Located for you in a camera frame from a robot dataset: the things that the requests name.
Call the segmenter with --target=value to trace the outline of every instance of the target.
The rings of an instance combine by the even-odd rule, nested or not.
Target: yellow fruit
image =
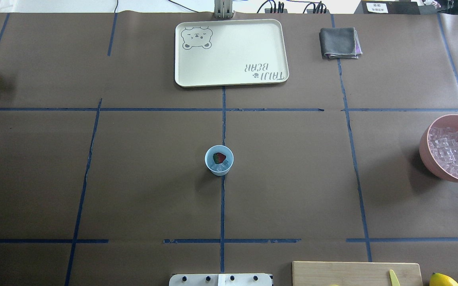
[[[458,283],[450,276],[441,273],[432,273],[429,286],[458,286]]]

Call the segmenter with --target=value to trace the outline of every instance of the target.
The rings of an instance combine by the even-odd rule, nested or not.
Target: bowl of ice cubes
[[[458,114],[432,122],[421,138],[420,157],[433,174],[458,183]]]

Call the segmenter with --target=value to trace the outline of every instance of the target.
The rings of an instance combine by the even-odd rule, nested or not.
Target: blue cup
[[[224,154],[225,160],[220,164],[216,164],[213,160],[213,155],[215,153]],[[227,174],[227,172],[229,172],[229,170],[233,166],[233,162],[233,152],[231,152],[231,149],[227,148],[224,145],[215,145],[209,148],[206,152],[206,155],[204,156],[204,163],[206,164],[206,167],[208,167],[208,169],[210,169],[210,171],[217,176],[224,176],[225,174]]]

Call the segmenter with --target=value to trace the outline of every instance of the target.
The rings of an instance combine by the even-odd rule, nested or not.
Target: gray cloth
[[[322,28],[319,40],[321,52],[326,58],[358,58],[362,54],[354,27]]]

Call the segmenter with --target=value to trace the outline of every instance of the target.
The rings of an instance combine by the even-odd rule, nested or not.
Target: white label
[[[372,13],[388,14],[388,8],[386,7],[386,3],[367,3],[367,11]]]

